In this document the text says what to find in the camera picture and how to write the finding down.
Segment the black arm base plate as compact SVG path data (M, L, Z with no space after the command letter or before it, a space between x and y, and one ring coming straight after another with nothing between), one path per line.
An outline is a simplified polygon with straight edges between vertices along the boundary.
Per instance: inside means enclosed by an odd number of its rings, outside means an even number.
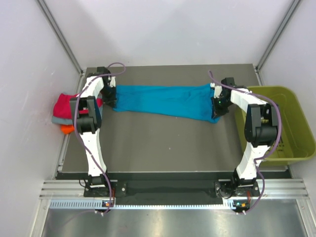
M258 183L252 188L232 187L232 172L109 173L108 189L86 188L84 197L111 198L120 205L203 205L221 204L224 198L250 199L259 196Z

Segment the blue t shirt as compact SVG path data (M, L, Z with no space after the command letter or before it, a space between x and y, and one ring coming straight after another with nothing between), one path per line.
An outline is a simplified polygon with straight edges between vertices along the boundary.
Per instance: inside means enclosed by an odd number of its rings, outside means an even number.
M217 123L209 84L201 86L118 85L116 112L160 114Z

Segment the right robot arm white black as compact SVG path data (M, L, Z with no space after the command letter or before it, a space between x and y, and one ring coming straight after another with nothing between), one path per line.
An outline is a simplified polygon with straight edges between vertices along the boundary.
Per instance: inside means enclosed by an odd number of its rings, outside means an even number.
M257 168L266 152L276 147L281 136L281 116L275 102L254 94L246 87L235 85L234 78L215 80L210 84L214 94L212 118L217 119L229 112L234 104L246 113L244 137L246 148L237 168L234 170L230 188L235 195L243 195L255 185Z

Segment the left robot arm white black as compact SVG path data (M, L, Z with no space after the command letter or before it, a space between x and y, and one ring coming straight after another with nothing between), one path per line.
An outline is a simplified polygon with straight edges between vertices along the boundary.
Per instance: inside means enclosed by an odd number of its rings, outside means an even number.
M98 67L87 76L82 91L70 99L75 135L85 149L88 161L86 188L95 189L102 196L108 195L112 184L106 177L107 167L103 161L100 145L102 112L104 104L116 105L116 80L109 69Z

